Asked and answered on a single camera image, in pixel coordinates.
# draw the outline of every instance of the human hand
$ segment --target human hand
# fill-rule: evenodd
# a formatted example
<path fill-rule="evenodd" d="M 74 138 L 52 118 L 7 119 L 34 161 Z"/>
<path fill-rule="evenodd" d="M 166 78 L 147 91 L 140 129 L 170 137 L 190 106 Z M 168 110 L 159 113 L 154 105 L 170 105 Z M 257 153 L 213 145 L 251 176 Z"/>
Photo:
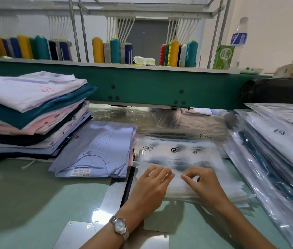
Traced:
<path fill-rule="evenodd" d="M 195 176 L 199 176 L 197 182 L 193 181 Z M 230 203 L 213 169 L 192 166 L 183 172 L 181 178 L 205 203 L 215 209 Z"/>
<path fill-rule="evenodd" d="M 137 180 L 127 202 L 116 214 L 117 217 L 126 220 L 129 232 L 160 207 L 166 189 L 174 176 L 171 169 L 151 166 Z"/>

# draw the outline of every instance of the teal thread spool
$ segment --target teal thread spool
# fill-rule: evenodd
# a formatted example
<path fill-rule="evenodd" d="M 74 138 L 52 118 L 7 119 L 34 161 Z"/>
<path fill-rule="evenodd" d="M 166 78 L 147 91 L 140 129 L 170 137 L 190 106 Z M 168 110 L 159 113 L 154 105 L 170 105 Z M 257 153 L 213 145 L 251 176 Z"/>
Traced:
<path fill-rule="evenodd" d="M 195 67 L 198 42 L 192 40 L 187 45 L 185 67 Z"/>
<path fill-rule="evenodd" d="M 169 43 L 166 45 L 164 66 L 167 66 L 167 62 L 168 62 L 168 51 L 169 51 Z"/>
<path fill-rule="evenodd" d="M 37 35 L 35 37 L 35 41 L 37 45 L 39 59 L 51 60 L 50 52 L 49 52 L 49 44 L 47 39 L 43 36 Z"/>
<path fill-rule="evenodd" d="M 111 46 L 111 63 L 121 64 L 121 43 L 118 38 L 113 37 L 110 42 Z"/>

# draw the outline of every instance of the clothing label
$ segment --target clothing label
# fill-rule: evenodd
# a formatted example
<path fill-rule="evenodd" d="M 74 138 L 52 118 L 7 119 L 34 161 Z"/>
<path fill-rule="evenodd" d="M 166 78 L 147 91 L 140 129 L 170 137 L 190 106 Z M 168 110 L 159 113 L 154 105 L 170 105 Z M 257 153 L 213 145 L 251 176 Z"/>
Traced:
<path fill-rule="evenodd" d="M 231 45 L 245 45 L 248 33 L 234 33 L 230 41 Z"/>
<path fill-rule="evenodd" d="M 73 169 L 70 176 L 71 177 L 89 177 L 91 168 L 77 168 Z"/>

